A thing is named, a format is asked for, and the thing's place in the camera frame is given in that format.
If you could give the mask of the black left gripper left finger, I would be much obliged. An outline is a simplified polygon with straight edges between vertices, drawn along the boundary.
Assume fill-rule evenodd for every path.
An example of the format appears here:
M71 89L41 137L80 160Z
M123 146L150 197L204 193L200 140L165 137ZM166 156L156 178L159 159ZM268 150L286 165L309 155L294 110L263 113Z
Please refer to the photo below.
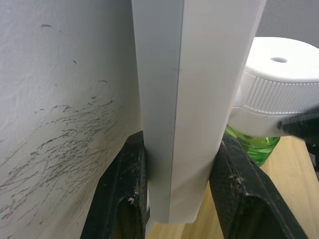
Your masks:
M82 239L143 239L150 217L143 132L130 135L99 179Z

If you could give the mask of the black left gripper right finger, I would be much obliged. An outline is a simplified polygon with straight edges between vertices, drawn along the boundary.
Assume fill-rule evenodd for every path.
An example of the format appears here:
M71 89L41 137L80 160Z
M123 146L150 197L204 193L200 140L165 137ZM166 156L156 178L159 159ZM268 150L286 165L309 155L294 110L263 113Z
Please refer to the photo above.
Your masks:
M224 134L209 177L211 195L226 239L305 239L270 177Z

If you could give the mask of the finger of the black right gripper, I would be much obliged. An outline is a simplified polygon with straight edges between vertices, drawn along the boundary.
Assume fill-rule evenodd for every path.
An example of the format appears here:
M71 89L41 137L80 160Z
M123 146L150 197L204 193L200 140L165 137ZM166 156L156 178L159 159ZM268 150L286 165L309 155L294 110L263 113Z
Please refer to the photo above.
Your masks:
M282 119L278 129L306 143L308 152L315 157L314 170L319 173L319 107Z

